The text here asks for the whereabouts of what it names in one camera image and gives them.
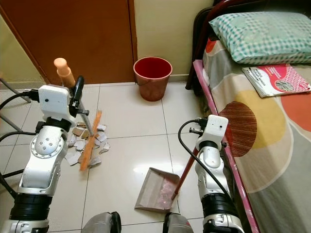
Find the magazine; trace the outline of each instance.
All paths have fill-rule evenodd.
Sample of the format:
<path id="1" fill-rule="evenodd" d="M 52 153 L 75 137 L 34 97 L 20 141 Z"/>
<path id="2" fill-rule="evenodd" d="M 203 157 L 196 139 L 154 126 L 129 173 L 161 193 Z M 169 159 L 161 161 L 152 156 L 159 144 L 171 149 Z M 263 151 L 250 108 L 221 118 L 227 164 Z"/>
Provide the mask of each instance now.
<path id="1" fill-rule="evenodd" d="M 290 64 L 242 68 L 260 97 L 311 91 L 310 84 Z"/>

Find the wall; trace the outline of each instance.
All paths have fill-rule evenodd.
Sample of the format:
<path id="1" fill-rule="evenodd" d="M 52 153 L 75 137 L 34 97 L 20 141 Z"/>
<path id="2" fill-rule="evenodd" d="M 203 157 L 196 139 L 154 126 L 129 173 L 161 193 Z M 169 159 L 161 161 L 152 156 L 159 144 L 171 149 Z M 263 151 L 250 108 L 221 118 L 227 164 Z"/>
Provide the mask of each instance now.
<path id="1" fill-rule="evenodd" d="M 173 74 L 189 73 L 192 29 L 197 13 L 213 0 L 135 0 L 138 58 L 159 56 Z"/>
<path id="2" fill-rule="evenodd" d="M 0 16 L 0 71 L 3 79 L 14 88 L 37 87 L 44 84 L 39 72 L 2 16 Z"/>

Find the plastic bucket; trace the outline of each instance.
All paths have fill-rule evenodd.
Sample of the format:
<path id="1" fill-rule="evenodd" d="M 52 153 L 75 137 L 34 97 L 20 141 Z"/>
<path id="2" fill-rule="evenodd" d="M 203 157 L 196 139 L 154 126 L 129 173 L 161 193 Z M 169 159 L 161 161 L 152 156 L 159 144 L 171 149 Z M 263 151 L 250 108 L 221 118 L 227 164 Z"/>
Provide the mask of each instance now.
<path id="1" fill-rule="evenodd" d="M 162 99 L 172 70 L 172 65 L 163 58 L 144 57 L 136 61 L 134 72 L 140 95 L 148 101 Z"/>

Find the bedsheet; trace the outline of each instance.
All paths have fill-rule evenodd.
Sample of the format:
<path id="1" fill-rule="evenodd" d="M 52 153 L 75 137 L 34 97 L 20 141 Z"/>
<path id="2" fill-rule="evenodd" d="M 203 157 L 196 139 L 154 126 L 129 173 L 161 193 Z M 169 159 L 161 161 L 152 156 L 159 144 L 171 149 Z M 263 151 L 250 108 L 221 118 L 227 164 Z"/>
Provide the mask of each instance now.
<path id="1" fill-rule="evenodd" d="M 260 232 L 310 232 L 311 94 L 260 98 L 220 41 L 203 60 Z M 311 81 L 311 66 L 293 67 Z"/>

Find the wooden door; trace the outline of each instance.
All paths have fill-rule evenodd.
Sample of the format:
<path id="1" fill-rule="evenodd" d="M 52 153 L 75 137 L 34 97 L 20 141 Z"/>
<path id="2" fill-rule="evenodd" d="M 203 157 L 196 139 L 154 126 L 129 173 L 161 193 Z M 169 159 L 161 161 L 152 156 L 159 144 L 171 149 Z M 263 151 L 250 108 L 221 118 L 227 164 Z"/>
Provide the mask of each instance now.
<path id="1" fill-rule="evenodd" d="M 127 0 L 0 0 L 1 14 L 41 75 L 60 84 L 53 61 L 67 60 L 86 83 L 133 82 Z"/>

